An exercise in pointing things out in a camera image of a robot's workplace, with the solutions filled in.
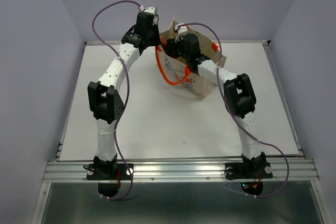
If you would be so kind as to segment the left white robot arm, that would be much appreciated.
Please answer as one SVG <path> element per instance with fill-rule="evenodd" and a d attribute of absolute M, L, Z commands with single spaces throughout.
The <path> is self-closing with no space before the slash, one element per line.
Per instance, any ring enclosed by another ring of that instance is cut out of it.
<path fill-rule="evenodd" d="M 147 47 L 160 44 L 158 15 L 155 7 L 148 7 L 137 15 L 136 23 L 123 38 L 117 58 L 104 74 L 88 84 L 89 108 L 97 125 L 98 145 L 93 163 L 88 170 L 106 179 L 113 178 L 117 172 L 117 151 L 115 149 L 115 126 L 121 118 L 125 102 L 119 90 L 127 80 L 128 71 Z"/>

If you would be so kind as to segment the cream canvas bag orange handles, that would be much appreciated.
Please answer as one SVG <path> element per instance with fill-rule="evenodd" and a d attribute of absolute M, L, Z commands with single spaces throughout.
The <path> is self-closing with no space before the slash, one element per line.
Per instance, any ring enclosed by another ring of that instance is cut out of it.
<path fill-rule="evenodd" d="M 169 29 L 160 33 L 161 45 L 155 48 L 156 63 L 163 79 L 169 85 L 172 86 L 176 82 L 182 84 L 199 100 L 203 100 L 217 89 L 217 82 L 212 82 L 195 73 L 190 73 L 186 77 L 184 72 L 186 61 L 182 57 L 176 59 L 170 57 L 165 50 L 167 40 L 176 37 L 177 33 L 174 31 L 174 28 L 178 24 L 179 22 L 173 19 Z M 218 63 L 220 56 L 219 46 L 195 29 L 188 28 L 188 32 L 198 37 L 201 53 L 210 57 L 215 63 Z"/>

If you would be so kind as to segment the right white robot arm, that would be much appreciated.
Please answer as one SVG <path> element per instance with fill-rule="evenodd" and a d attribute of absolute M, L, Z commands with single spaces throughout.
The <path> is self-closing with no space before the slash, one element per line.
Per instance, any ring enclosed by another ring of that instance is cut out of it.
<path fill-rule="evenodd" d="M 209 79 L 219 87 L 225 107 L 237 124 L 242 143 L 243 162 L 226 164 L 228 178 L 233 180 L 258 176 L 260 164 L 256 158 L 259 156 L 259 143 L 253 136 L 256 97 L 249 76 L 245 73 L 231 73 L 202 54 L 195 34 L 183 35 L 178 40 L 168 39 L 165 51 L 173 58 L 182 57 L 192 73 Z"/>

